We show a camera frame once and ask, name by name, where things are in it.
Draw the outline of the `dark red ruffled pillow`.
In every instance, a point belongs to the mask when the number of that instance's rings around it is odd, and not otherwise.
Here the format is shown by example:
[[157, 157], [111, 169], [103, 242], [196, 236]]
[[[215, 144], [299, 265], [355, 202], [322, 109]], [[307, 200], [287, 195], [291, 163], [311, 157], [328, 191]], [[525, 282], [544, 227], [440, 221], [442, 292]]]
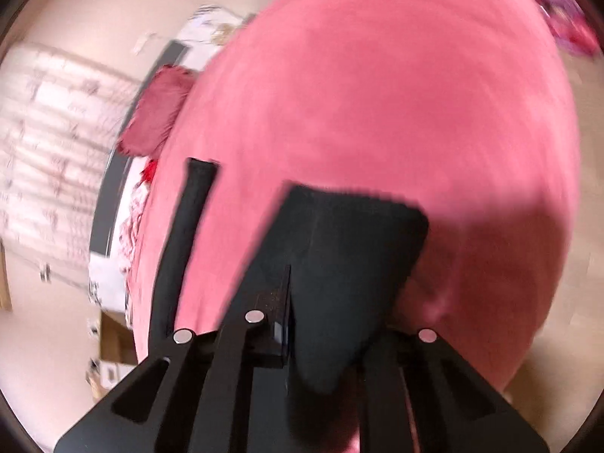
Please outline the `dark red ruffled pillow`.
[[197, 73], [184, 66], [165, 65], [159, 68], [119, 137], [119, 153], [125, 157], [156, 160], [196, 81]]

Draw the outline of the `patterned pink window curtain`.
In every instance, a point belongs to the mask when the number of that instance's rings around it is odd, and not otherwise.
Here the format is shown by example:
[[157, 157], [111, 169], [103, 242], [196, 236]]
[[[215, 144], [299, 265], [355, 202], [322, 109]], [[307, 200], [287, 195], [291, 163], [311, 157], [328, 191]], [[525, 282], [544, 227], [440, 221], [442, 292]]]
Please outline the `patterned pink window curtain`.
[[57, 48], [1, 62], [1, 238], [54, 269], [86, 270], [99, 189], [140, 84]]

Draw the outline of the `red cloth by pillow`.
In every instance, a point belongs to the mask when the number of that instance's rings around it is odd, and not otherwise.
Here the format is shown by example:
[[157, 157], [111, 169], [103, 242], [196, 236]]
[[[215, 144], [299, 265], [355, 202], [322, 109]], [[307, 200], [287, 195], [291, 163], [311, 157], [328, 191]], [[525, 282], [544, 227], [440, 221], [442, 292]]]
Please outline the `red cloth by pillow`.
[[148, 160], [140, 173], [140, 183], [151, 185], [154, 180], [154, 174], [156, 174], [158, 166], [157, 160]]

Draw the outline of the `pink velvet bed blanket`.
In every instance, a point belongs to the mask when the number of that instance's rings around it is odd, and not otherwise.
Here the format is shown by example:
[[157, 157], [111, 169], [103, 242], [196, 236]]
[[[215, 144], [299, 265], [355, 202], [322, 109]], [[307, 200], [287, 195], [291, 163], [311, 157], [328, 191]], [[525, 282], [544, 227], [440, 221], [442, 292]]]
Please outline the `pink velvet bed blanket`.
[[499, 393], [544, 324], [578, 206], [578, 125], [533, 0], [276, 0], [197, 78], [129, 273], [141, 363], [213, 332], [289, 190], [420, 211], [387, 315]]

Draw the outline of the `grey and white headboard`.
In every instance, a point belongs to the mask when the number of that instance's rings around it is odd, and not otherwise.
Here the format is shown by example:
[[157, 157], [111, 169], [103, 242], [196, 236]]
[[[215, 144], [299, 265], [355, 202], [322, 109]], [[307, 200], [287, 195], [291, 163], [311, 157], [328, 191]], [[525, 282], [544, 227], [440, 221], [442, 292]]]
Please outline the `grey and white headboard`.
[[[135, 98], [141, 99], [162, 66], [184, 66], [200, 72], [245, 21], [217, 5], [198, 8], [177, 36], [166, 41]], [[136, 199], [134, 192], [147, 161], [146, 157], [124, 157], [113, 149], [105, 167], [92, 223], [88, 265], [89, 299], [105, 311], [124, 314], [127, 309], [120, 233], [130, 216], [132, 202]]]

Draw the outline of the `black pants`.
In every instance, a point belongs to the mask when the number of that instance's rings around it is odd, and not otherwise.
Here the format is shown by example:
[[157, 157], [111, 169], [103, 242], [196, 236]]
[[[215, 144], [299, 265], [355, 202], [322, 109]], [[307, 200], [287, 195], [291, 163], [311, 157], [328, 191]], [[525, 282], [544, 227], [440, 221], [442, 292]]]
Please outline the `black pants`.
[[400, 203], [289, 190], [219, 329], [291, 272], [286, 413], [293, 452], [338, 451], [359, 435], [358, 356], [387, 328], [427, 231], [425, 216]]

